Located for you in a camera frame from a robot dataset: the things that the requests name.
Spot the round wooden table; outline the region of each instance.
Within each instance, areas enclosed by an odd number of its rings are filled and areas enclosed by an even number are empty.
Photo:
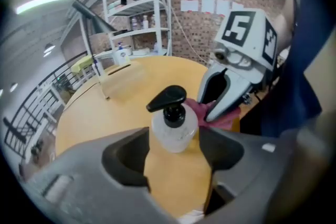
[[[58,123],[57,155],[81,142],[151,126],[152,114],[146,105],[170,85],[184,87],[187,97],[196,99],[207,70],[195,61],[179,57],[154,56],[136,61],[143,65],[146,81],[126,89],[121,99],[106,100],[97,77],[76,91]],[[174,217],[199,208],[206,200],[211,169],[199,148],[198,134],[184,152],[174,154],[160,145],[150,128],[150,151],[144,174],[152,197]]]

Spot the black pump dispenser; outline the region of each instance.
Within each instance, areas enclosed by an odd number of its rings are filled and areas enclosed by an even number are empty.
[[[181,104],[186,97],[184,88],[171,85],[160,92],[146,108],[149,112],[163,109],[165,124],[171,128],[178,128],[185,120],[185,109]]]

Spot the red brick wall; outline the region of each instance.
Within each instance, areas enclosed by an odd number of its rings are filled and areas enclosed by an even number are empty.
[[[274,19],[280,12],[285,0],[231,0],[243,4],[245,7],[251,8],[262,8],[266,11],[270,19]],[[212,49],[214,48],[213,39],[217,33],[217,30],[221,24],[222,18],[215,14],[204,14],[202,12],[180,12],[180,2],[181,0],[172,0],[172,6],[175,9],[176,15],[178,16],[182,27],[193,45],[196,52],[206,61],[213,57],[211,55]],[[103,16],[103,9],[101,0],[94,4],[92,7],[93,11],[97,14]],[[201,0],[199,0],[199,10],[201,10]],[[117,29],[128,28],[129,24],[126,18],[118,18],[113,24]],[[192,52],[190,46],[186,42],[183,34],[178,27],[175,18],[172,16],[172,38],[173,38],[173,55],[184,57],[187,59],[195,60],[199,63],[205,64],[201,61],[197,55]],[[163,37],[163,43],[166,44],[166,38]],[[129,43],[130,39],[123,40],[124,43]],[[138,47],[152,47],[155,42],[155,34],[149,34],[146,36],[138,36],[134,39],[134,45]],[[109,47],[107,40],[103,41],[101,38],[99,42],[94,43],[95,52],[101,52],[105,48]]]

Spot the gray plastic housing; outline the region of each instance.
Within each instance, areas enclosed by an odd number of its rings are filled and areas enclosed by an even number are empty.
[[[309,179],[328,167],[335,144],[328,134],[335,128],[326,126],[334,127],[334,116],[324,123],[312,120],[279,139],[200,128],[200,147],[212,168],[208,200],[216,193],[225,205],[198,223],[264,223],[297,206]],[[263,149],[267,143],[275,146],[273,152]],[[150,195],[143,176],[148,151],[148,127],[81,143],[23,187],[54,222],[178,223]],[[59,175],[70,183],[50,200]]]

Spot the pink cloth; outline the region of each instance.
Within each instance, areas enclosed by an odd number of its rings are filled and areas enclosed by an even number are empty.
[[[240,107],[237,107],[234,111],[220,117],[219,119],[213,122],[206,122],[204,121],[205,114],[213,102],[208,104],[199,104],[194,99],[187,98],[184,103],[190,106],[193,111],[195,111],[199,126],[215,127],[230,130],[232,128],[233,120],[238,118],[240,115]]]

